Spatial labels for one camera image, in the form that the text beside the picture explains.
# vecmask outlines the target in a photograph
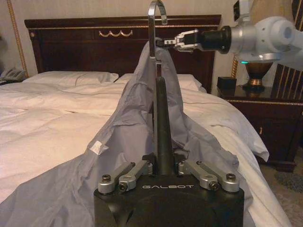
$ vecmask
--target white bedding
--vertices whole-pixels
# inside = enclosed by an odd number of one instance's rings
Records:
[[[15,83],[0,86],[0,202],[15,188],[75,158],[114,112],[125,84],[78,87]],[[182,89],[185,113],[237,155],[254,201],[257,226],[291,226],[262,176],[252,150],[268,152],[252,126],[226,101]]]

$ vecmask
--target telephone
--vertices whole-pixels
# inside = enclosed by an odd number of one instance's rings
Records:
[[[9,69],[1,73],[0,80],[23,81],[25,79],[25,70]]]

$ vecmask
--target screw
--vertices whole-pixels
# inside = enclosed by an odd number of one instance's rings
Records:
[[[235,174],[227,174],[226,179],[228,181],[235,181],[236,180],[236,175]]]
[[[210,188],[210,190],[212,190],[212,191],[218,190],[218,189],[219,189],[219,184],[218,184],[218,182],[216,182],[216,181],[211,181],[211,182],[209,183],[209,188]]]
[[[102,181],[103,181],[103,182],[110,182],[110,179],[111,179],[111,177],[110,177],[109,174],[104,174],[104,175],[102,176]]]
[[[127,184],[124,183],[124,182],[121,182],[121,183],[119,184],[119,190],[120,190],[121,193],[126,192],[126,190],[127,190]]]

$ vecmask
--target wooden headboard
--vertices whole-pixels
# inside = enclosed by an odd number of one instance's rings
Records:
[[[193,30],[217,30],[221,15],[170,16],[156,20],[156,36],[172,38]],[[38,72],[52,70],[132,73],[148,41],[147,17],[25,20]],[[214,52],[170,50],[177,73],[192,74],[211,91]]]

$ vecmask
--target beige wall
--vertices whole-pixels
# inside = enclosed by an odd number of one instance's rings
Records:
[[[25,19],[73,17],[145,16],[151,0],[11,0],[29,75],[37,73],[34,53],[24,25]],[[168,15],[222,14],[222,25],[235,25],[232,6],[236,0],[163,0]],[[6,0],[0,0],[0,62],[5,68],[21,68],[18,50],[10,23]],[[232,54],[216,53],[213,87],[218,76],[229,76]],[[265,76],[265,84],[272,84],[273,72]],[[239,67],[238,84],[246,81],[246,71]]]

